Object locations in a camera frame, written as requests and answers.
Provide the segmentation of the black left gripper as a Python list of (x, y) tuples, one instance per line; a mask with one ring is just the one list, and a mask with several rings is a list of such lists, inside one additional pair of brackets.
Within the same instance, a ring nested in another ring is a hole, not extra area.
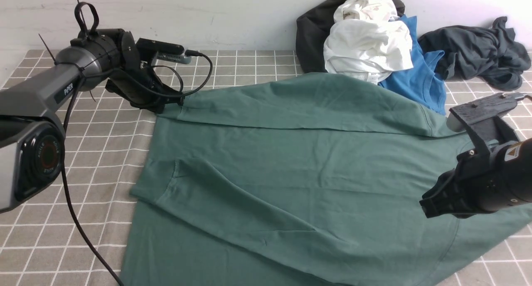
[(184, 104), (184, 87), (169, 87), (157, 78), (152, 65), (141, 61), (139, 51), (131, 32), (106, 30), (117, 45), (120, 66), (110, 74), (105, 89), (121, 96), (132, 107), (161, 114), (167, 104)]

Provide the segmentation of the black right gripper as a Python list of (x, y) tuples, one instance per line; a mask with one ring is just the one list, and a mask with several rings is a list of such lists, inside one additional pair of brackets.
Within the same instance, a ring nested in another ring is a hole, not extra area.
[(436, 184), (420, 200), (427, 218), (453, 215), (467, 219), (492, 214), (520, 205), (520, 199), (504, 176), (505, 152), (517, 144), (515, 131), (500, 116), (465, 123), (458, 116), (446, 120), (447, 127), (465, 131), (473, 148), (460, 153), (457, 165), (439, 176)]

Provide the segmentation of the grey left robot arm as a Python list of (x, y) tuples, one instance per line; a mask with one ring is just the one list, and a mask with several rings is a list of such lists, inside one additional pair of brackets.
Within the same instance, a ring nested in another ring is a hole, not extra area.
[(80, 32), (54, 65), (1, 91), (0, 208), (9, 212), (50, 186), (64, 167), (65, 128), (57, 110), (74, 93), (105, 89), (131, 106), (161, 113), (182, 104), (155, 73), (155, 61), (190, 63), (183, 46), (140, 38), (123, 29)]

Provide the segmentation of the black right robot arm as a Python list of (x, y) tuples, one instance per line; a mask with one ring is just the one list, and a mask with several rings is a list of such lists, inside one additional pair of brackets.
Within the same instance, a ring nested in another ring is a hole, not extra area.
[(427, 218), (453, 215), (467, 219), (531, 202), (531, 140), (519, 141), (498, 116), (463, 128), (474, 148), (456, 157), (454, 169), (439, 176), (420, 206)]

